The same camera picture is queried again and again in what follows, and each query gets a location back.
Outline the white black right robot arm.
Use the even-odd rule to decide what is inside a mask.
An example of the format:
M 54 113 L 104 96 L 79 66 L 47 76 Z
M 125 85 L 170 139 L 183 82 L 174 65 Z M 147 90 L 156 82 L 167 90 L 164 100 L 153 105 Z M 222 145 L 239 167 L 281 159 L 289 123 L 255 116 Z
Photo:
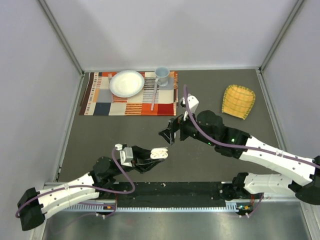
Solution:
M 222 156 L 274 171 L 273 174 L 238 173 L 231 183 L 219 188 L 223 199 L 247 199 L 268 193 L 295 196 L 305 203 L 319 205 L 319 157 L 300 157 L 267 145 L 247 132 L 225 126 L 223 119 L 210 110 L 192 117 L 180 115 L 172 118 L 159 135 L 172 145 L 176 132 L 180 132 L 181 141 L 191 137 L 213 146 Z

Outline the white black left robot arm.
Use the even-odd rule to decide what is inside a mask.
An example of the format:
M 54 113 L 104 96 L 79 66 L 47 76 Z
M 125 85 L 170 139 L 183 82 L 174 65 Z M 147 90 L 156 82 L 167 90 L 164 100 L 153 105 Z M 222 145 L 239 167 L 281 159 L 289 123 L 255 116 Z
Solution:
M 168 156 L 166 147 L 148 150 L 136 145 L 116 144 L 111 151 L 111 157 L 100 157 L 91 171 L 77 179 L 48 189 L 27 189 L 17 203 L 15 217 L 20 220 L 21 229 L 29 231 L 73 205 L 99 197 L 106 199 L 112 194 L 131 194 L 136 186 L 128 172 L 135 170 L 141 174 L 146 173 Z M 130 190 L 113 189 L 115 177 L 118 175 L 125 176 L 131 185 Z

